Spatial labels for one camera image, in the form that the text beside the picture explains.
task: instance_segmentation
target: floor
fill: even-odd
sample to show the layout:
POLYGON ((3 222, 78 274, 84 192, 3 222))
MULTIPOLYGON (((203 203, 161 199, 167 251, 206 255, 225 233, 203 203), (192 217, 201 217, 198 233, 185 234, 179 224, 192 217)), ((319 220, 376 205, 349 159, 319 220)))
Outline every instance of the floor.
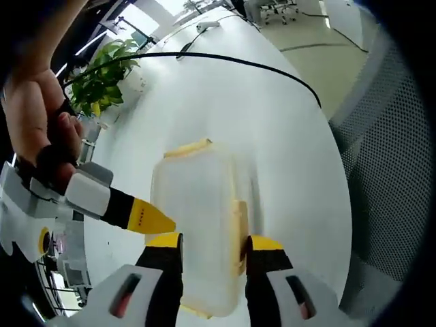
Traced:
POLYGON ((319 95, 330 119, 351 90, 367 53, 331 29, 324 17, 299 13, 296 21, 283 25, 276 16, 261 32, 319 95))

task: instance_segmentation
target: gray mesh fabric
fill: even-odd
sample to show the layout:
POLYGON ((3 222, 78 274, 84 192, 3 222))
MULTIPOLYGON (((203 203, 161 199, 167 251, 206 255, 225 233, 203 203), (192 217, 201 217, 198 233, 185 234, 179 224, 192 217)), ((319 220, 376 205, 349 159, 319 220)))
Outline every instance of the gray mesh fabric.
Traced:
POLYGON ((352 202, 352 264, 341 307, 353 316, 373 317, 394 294, 418 250, 433 173, 422 102, 385 32, 377 36, 330 127, 352 202))

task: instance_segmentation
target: human hand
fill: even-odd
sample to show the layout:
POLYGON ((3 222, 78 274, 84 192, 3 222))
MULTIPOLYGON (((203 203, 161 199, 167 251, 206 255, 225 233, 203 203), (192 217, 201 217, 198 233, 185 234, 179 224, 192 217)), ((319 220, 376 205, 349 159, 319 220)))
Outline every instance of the human hand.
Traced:
MULTIPOLYGON (((7 129, 19 159, 36 167, 38 154, 50 144, 63 146, 74 159, 78 158, 83 128, 76 117, 66 112, 55 117, 65 98, 51 70, 25 78, 12 77, 6 84, 5 100, 7 129)), ((50 182, 63 193, 74 172, 73 165, 63 163, 50 182)))

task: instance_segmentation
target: mesh chair back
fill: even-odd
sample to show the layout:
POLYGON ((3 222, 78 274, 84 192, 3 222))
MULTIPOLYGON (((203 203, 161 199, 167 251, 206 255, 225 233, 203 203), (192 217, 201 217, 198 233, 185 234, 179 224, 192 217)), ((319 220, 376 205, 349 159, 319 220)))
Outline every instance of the mesh chair back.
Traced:
POLYGON ((424 106, 386 32, 379 32, 354 89, 329 123, 352 203, 352 259, 341 308, 371 319, 398 290, 418 250, 433 175, 424 106))

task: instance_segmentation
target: plastic container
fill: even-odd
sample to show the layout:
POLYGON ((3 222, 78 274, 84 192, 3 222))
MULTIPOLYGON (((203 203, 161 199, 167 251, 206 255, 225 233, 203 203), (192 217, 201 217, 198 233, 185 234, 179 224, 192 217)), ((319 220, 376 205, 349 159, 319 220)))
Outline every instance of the plastic container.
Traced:
POLYGON ((182 305, 202 316, 236 308, 240 248, 248 234, 234 157, 208 140, 167 153, 153 171, 151 203, 183 234, 182 305))

